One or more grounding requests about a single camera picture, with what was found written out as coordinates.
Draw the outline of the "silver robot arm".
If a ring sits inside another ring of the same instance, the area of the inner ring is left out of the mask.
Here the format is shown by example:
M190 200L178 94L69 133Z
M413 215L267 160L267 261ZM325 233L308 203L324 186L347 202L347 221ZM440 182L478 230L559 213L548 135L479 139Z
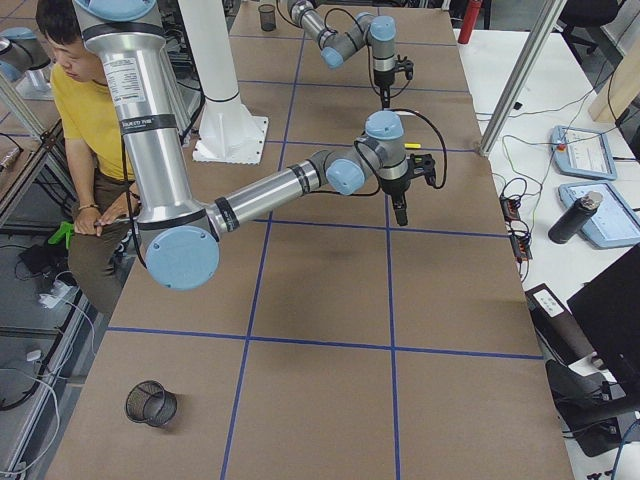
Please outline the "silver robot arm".
M175 290L201 286L218 266L221 234L326 184L351 195L375 177L392 198L398 222L405 222L412 170L401 119L390 110L370 115L350 148L320 151L210 205L197 201L156 3L78 1L74 9L86 48L104 67L142 197L137 225L145 265L159 284ZM252 115L240 99L221 3L184 1L180 10L206 99L195 158L258 162L268 121Z
M370 80L379 96L381 107L391 106L391 87L403 67L396 55L396 23L386 15L369 12L352 16L353 25L340 32L329 25L329 11L322 17L318 12L321 1L286 1L285 18L302 29L320 49L321 58L330 69L341 67L360 50L370 54Z

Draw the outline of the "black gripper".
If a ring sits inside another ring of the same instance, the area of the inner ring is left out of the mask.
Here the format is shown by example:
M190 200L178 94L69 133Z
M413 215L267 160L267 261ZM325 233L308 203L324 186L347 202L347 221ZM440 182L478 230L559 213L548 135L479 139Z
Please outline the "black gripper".
M410 188L411 177L404 175L395 179L380 178L382 191L391 196L393 212L398 226L408 225L407 202L405 192Z
M390 87L395 83L395 72L389 71L373 71L374 84L379 88L379 97L382 109L388 109L391 103Z

